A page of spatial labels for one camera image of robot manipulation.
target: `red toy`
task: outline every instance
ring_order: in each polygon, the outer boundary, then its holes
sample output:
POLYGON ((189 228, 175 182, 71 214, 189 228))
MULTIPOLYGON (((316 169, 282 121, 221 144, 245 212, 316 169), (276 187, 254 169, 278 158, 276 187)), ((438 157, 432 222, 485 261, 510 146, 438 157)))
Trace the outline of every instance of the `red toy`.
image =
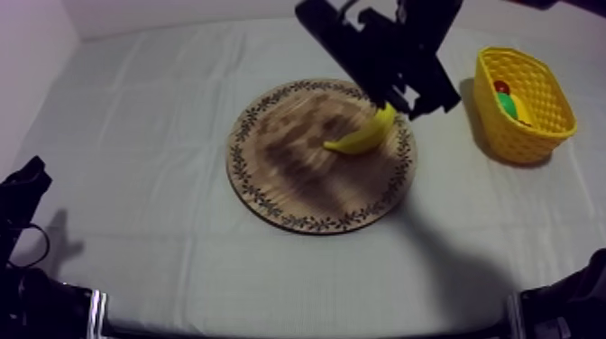
POLYGON ((495 81, 494 82, 494 89, 497 92, 500 92, 500 93, 505 93, 507 95, 511 94, 510 86, 507 85, 507 83, 505 81, 503 81, 503 80, 497 80, 497 81, 495 81))

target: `toy fruit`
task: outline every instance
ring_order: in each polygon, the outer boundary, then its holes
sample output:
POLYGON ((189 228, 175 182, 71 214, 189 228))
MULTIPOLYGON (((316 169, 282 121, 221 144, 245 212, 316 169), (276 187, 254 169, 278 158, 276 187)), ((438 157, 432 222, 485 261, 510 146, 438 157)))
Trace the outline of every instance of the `toy fruit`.
POLYGON ((494 82, 494 90, 499 93, 511 94, 510 86, 503 80, 497 80, 494 82))
POLYGON ((503 109, 510 117, 514 119, 518 119, 518 112, 516 111, 516 104, 514 104, 511 97, 506 95, 505 93, 497 93, 497 97, 499 98, 500 105, 503 106, 503 109))
POLYGON ((324 148, 344 154, 361 154, 379 146, 393 126, 396 110, 390 104, 377 111, 360 130, 349 133, 336 142, 324 142, 324 148))
POLYGON ((526 126, 532 126, 534 121, 533 121, 532 115, 530 114, 526 105, 524 104, 524 101, 522 101, 522 99, 520 99, 515 94, 512 94, 510 97, 511 97, 511 100, 513 101, 513 104, 516 106, 516 113, 518 114, 518 121, 525 124, 526 126))

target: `green toy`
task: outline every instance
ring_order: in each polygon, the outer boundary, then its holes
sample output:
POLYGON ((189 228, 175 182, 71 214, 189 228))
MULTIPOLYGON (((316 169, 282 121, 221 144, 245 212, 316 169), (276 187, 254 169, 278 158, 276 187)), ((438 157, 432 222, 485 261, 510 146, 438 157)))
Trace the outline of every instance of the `green toy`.
POLYGON ((505 112, 513 119, 518 119, 518 111, 516 110, 516 104, 513 103, 511 97, 501 92, 497 93, 497 96, 499 97, 500 105, 503 106, 505 112))

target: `toy banana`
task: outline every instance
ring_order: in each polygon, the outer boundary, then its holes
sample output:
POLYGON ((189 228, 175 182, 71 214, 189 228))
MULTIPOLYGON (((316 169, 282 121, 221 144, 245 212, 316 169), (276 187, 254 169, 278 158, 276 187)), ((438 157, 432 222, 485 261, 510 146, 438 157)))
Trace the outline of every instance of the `toy banana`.
POLYGON ((344 154, 362 154, 379 146, 393 126, 396 110, 386 104, 360 130, 349 133, 335 142, 324 142, 324 148, 344 154))

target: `decorative border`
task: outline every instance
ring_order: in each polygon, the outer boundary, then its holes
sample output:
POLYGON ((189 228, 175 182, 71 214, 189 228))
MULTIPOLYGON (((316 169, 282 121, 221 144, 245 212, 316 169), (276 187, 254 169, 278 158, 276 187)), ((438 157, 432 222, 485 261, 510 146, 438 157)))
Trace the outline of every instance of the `decorative border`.
POLYGON ((333 219, 330 216, 316 218, 312 215, 297 217, 293 214, 286 214, 278 207, 278 204, 267 198, 265 192, 250 183, 252 175, 247 170, 248 166, 243 157, 242 144, 250 136, 251 130, 259 120, 260 114, 265 113, 269 108, 278 104, 282 98, 301 90, 312 91, 319 89, 333 90, 358 100, 368 100, 368 96, 361 89, 343 80, 307 79, 277 87, 269 92, 271 95, 263 96, 244 110, 238 123, 236 123, 232 135, 230 135, 230 138, 233 138, 233 142, 228 150, 227 168, 228 171, 231 170, 231 180, 237 181, 238 185, 235 185, 235 182, 232 182, 232 185, 239 193, 240 198, 244 200, 245 197, 251 197, 252 201, 259 207, 255 212, 264 219, 279 227, 298 233, 341 234, 366 226, 364 222, 369 216, 385 214, 392 208, 400 191, 408 189, 408 186, 404 186, 412 180, 416 165, 416 152, 414 149, 414 139, 409 131, 408 124, 398 115, 394 124, 398 127, 396 155, 399 164, 395 167, 394 174, 389 179, 388 187, 381 194, 379 201, 370 203, 363 208, 346 212, 338 219, 333 219))

